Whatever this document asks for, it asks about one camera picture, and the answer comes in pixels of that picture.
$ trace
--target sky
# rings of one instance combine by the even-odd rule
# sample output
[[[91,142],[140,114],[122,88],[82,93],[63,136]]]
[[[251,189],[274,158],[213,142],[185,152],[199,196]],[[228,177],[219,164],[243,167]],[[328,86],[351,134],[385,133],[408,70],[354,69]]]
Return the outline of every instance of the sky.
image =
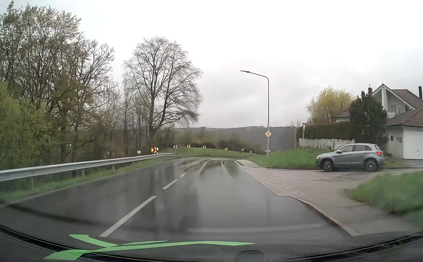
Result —
[[[423,87],[423,1],[15,0],[27,3],[81,18],[88,38],[115,49],[118,82],[143,38],[178,41],[203,70],[194,127],[266,126],[266,79],[240,70],[270,79],[270,126],[305,121],[328,85],[354,96]]]

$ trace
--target white picket fence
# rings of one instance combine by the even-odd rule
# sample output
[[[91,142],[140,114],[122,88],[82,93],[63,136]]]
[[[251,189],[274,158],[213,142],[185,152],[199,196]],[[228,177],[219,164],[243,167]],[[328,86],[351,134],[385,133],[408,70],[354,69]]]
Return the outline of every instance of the white picket fence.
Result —
[[[352,140],[342,140],[342,139],[299,139],[299,146],[310,146],[314,148],[321,148],[325,150],[334,151],[339,146],[345,144],[352,144],[355,141]]]

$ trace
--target grass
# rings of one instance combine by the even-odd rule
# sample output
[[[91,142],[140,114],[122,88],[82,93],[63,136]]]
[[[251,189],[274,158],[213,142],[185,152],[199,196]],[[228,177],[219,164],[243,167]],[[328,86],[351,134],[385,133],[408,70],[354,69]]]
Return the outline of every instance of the grass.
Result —
[[[165,161],[171,160],[171,157],[162,157],[162,158],[153,158],[153,159],[147,159],[140,162],[134,162],[128,166],[118,168],[115,170],[102,170],[102,171],[96,171],[92,172],[88,175],[85,175],[84,177],[79,176],[71,179],[66,179],[62,181],[52,181],[47,183],[42,183],[33,188],[33,190],[17,190],[12,192],[0,192],[0,203],[6,203],[11,200],[15,199],[21,199],[23,197],[34,195],[34,194],[40,194],[45,193],[51,190],[59,189],[59,188],[65,188],[71,185],[76,185],[82,182],[88,182],[92,180],[96,180],[99,178],[115,175],[118,173],[134,170],[137,168],[149,166],[152,164],[158,164]]]
[[[386,157],[386,167],[406,166],[403,159],[391,159]]]
[[[378,176],[352,190],[351,197],[400,215],[423,210],[423,171]]]
[[[174,153],[174,149],[168,148],[164,151],[165,153]],[[178,147],[176,149],[176,154],[186,158],[186,157],[219,157],[219,158],[237,158],[237,159],[248,159],[253,156],[257,156],[255,153],[241,153],[236,151],[226,151],[224,149],[214,149],[214,148],[197,148],[197,147]]]
[[[315,169],[317,156],[328,151],[305,147],[296,147],[282,152],[270,152],[269,160],[266,160],[266,155],[254,156],[249,158],[250,161],[255,162],[264,167],[271,168],[285,168],[285,169]]]

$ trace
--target gray suv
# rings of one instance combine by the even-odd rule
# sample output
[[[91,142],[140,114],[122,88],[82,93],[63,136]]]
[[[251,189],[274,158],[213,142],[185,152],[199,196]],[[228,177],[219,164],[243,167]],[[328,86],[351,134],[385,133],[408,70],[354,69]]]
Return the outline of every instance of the gray suv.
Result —
[[[355,143],[339,147],[334,152],[317,156],[317,167],[330,172],[338,167],[364,167],[375,171],[385,164],[384,154],[375,144]]]

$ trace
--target windshield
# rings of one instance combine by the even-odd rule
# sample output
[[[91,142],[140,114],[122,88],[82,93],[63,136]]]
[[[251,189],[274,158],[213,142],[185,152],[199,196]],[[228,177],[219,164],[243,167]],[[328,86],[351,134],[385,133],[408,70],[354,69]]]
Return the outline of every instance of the windshield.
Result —
[[[421,236],[423,3],[0,0],[0,261]]]

